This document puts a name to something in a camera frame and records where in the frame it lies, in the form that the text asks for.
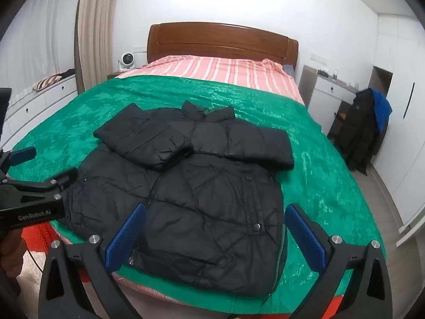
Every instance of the jacket zipper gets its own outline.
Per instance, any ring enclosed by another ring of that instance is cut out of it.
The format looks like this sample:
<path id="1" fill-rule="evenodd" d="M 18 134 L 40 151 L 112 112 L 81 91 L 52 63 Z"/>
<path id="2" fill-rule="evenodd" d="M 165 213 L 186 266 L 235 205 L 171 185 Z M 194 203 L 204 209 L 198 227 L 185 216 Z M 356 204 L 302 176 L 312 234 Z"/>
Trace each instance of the jacket zipper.
<path id="1" fill-rule="evenodd" d="M 161 180 L 161 175 L 158 176 L 158 178 L 156 179 L 154 185 L 150 189 L 149 194 L 147 195 L 148 200 L 147 200 L 147 203 L 146 203 L 146 209 L 148 209 L 149 206 L 150 206 L 150 197 L 151 197 L 151 195 L 153 195 L 155 193 L 155 187 L 158 185 L 158 183 L 159 183 L 160 180 Z"/>
<path id="2" fill-rule="evenodd" d="M 264 305 L 267 300 L 269 299 L 269 297 L 271 296 L 271 294 L 275 291 L 275 286 L 278 282 L 278 276 L 279 276 L 279 266 L 281 264 L 281 256 L 282 256 L 282 252 L 283 252 L 283 244 L 285 242 L 285 238 L 283 236 L 283 231 L 284 231 L 284 227 L 283 224 L 281 225 L 281 230 L 280 230 L 280 248 L 279 248 L 279 253 L 278 253 L 278 259 L 276 260 L 276 270 L 275 270 L 275 282 L 273 283 L 273 286 L 271 288 L 270 294 L 267 295 L 267 297 L 264 299 L 263 303 L 261 305 Z"/>

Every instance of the desk drawer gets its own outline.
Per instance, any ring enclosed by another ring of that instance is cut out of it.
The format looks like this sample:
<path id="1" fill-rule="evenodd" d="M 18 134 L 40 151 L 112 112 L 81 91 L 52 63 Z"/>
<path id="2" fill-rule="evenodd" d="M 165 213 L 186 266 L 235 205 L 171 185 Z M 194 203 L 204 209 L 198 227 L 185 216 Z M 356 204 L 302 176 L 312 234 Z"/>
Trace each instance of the desk drawer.
<path id="1" fill-rule="evenodd" d="M 63 97 L 69 95 L 70 93 L 77 90 L 77 84 L 75 82 L 75 77 L 69 78 L 62 83 L 59 83 L 52 87 L 49 91 L 44 93 L 46 97 L 47 106 L 55 104 L 57 101 L 60 101 Z"/>
<path id="2" fill-rule="evenodd" d="M 354 93 L 322 78 L 317 78 L 315 89 L 349 104 L 353 104 L 353 99 L 356 97 Z"/>
<path id="3" fill-rule="evenodd" d="M 11 136 L 12 133 L 10 132 L 9 123 L 5 121 L 3 124 L 3 132 L 1 134 L 0 147 L 3 147 L 3 145 L 5 145 L 6 141 L 8 141 Z"/>
<path id="4" fill-rule="evenodd" d="M 22 126 L 32 120 L 35 116 L 46 109 L 46 101 L 44 95 L 39 95 L 32 101 L 25 104 L 15 114 L 8 118 L 11 134 L 14 134 Z"/>
<path id="5" fill-rule="evenodd" d="M 313 90 L 312 99 L 309 104 L 309 114 L 322 128 L 325 136 L 328 135 L 335 115 L 341 105 L 341 100 L 332 97 L 320 90 Z"/>

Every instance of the floor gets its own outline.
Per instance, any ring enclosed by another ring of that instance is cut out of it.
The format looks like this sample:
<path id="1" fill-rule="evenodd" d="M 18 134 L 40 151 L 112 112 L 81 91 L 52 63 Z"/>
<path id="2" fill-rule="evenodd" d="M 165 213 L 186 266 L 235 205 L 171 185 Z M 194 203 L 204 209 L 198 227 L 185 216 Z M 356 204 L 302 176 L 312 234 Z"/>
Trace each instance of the floor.
<path id="1" fill-rule="evenodd" d="M 102 319 L 109 319 L 91 283 L 85 283 L 84 288 L 96 314 Z M 227 319 L 229 316 L 226 313 L 156 299 L 127 287 L 120 288 L 143 319 Z"/>
<path id="2" fill-rule="evenodd" d="M 400 239 L 401 220 L 394 202 L 376 170 L 368 169 L 368 176 L 355 171 L 356 179 L 373 218 L 381 232 L 387 253 L 387 266 L 393 297 L 394 318 L 399 318 L 422 288 L 422 268 L 416 239 L 396 248 Z"/>

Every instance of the white curtain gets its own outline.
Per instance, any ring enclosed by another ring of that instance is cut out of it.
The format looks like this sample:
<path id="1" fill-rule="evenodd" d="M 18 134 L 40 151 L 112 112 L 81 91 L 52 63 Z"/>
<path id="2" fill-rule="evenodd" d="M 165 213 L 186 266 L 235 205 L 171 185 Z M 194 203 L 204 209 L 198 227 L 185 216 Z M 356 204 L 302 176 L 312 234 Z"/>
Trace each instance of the white curtain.
<path id="1" fill-rule="evenodd" d="M 27 0 L 0 42 L 0 87 L 13 96 L 60 72 L 57 10 L 61 0 Z"/>
<path id="2" fill-rule="evenodd" d="M 110 43 L 114 6 L 115 0 L 79 1 L 78 52 L 86 90 L 104 82 L 112 73 Z"/>

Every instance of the black coat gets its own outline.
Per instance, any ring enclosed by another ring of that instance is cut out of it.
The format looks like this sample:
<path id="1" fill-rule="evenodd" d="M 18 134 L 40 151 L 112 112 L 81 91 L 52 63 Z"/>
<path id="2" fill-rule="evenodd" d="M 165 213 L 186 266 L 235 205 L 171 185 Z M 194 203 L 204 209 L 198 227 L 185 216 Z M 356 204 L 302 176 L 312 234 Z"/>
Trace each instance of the black coat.
<path id="1" fill-rule="evenodd" d="M 365 175 L 372 156 L 380 149 L 387 127 L 379 132 L 374 105 L 371 89 L 357 93 L 334 142 L 348 168 Z"/>
<path id="2" fill-rule="evenodd" d="M 133 267 L 195 287 L 267 296 L 286 260 L 277 170 L 292 169 L 285 131 L 204 114 L 142 111 L 134 103 L 94 132 L 102 143 L 65 193 L 61 220 L 81 237 L 102 234 L 147 207 Z"/>

